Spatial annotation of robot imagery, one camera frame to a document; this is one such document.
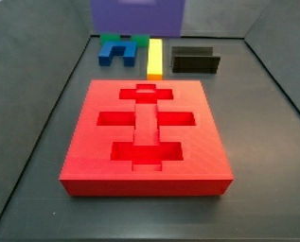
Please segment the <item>cross-shaped cavity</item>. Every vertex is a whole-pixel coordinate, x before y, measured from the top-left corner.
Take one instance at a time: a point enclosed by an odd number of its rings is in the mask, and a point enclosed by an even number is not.
[[[183,161],[180,142],[160,141],[161,126],[195,126],[192,112],[160,112],[157,100],[172,100],[172,89],[157,89],[155,84],[137,84],[123,89],[121,99],[135,99],[135,112],[101,112],[99,126],[135,126],[133,142],[115,142],[112,161],[133,162],[133,170],[163,170],[163,161]]]

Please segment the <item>toy block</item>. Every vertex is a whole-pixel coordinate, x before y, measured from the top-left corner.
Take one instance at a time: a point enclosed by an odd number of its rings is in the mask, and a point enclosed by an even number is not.
[[[234,174],[200,81],[92,81],[60,174],[70,196],[218,196]]]
[[[148,80],[164,79],[164,46],[161,39],[151,39]]]
[[[151,35],[132,35],[131,40],[137,42],[137,47],[149,47]]]
[[[219,65],[220,57],[214,56],[214,47],[173,47],[172,67],[175,73],[215,74]]]
[[[115,56],[124,56],[125,66],[135,66],[137,55],[136,42],[107,42],[99,55],[100,65],[111,66]]]
[[[96,32],[180,37],[187,0],[92,0]]]
[[[101,34],[101,45],[104,45],[107,42],[120,42],[121,41],[121,35],[120,34]]]

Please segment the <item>yellow block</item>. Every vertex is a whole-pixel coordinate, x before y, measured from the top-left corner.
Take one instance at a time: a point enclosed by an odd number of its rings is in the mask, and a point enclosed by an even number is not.
[[[164,79],[164,47],[161,39],[151,39],[148,80]]]

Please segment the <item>purple wall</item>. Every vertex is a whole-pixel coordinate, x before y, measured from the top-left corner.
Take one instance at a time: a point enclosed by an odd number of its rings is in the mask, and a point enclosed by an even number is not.
[[[92,0],[97,33],[180,37],[185,0]]]

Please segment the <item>blue block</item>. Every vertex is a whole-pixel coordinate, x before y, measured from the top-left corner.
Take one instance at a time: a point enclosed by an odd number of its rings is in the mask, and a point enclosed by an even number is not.
[[[115,56],[124,56],[125,66],[135,66],[137,42],[105,42],[100,52],[100,65],[111,66]]]

